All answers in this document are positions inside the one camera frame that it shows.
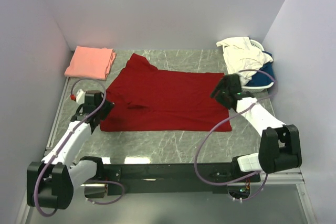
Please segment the red t shirt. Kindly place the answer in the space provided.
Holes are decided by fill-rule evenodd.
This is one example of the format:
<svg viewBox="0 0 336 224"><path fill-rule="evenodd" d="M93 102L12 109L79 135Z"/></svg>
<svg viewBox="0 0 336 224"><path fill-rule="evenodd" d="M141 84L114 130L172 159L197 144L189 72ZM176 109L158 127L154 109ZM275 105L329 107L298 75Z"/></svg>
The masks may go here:
<svg viewBox="0 0 336 224"><path fill-rule="evenodd" d="M100 123L104 132L210 131L229 111L210 97L222 73L160 70L132 54L107 88L114 108Z"/></svg>

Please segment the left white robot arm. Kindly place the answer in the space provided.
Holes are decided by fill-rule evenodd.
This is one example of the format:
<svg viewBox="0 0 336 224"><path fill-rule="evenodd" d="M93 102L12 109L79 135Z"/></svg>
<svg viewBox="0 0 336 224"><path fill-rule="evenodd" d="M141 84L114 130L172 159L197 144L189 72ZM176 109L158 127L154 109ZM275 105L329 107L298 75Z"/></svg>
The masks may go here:
<svg viewBox="0 0 336 224"><path fill-rule="evenodd" d="M98 90L82 91L72 95L78 108L68 129L52 151L40 162L32 162L27 168L27 204L31 207L66 209L75 189L91 180L99 183L105 170L100 157L83 157L77 165L71 163L83 144L91 137L114 104Z"/></svg>

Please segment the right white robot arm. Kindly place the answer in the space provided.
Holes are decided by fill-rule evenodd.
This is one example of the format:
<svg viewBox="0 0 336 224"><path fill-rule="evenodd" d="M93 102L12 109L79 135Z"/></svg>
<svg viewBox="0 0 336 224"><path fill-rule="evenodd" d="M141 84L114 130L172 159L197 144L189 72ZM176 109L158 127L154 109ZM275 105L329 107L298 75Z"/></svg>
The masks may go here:
<svg viewBox="0 0 336 224"><path fill-rule="evenodd" d="M211 98L243 116L261 137L258 153L236 158L237 164L230 169L232 179L241 182L249 172L271 174L301 166L298 128L276 119L260 104L261 99L243 91L238 74L223 76Z"/></svg>

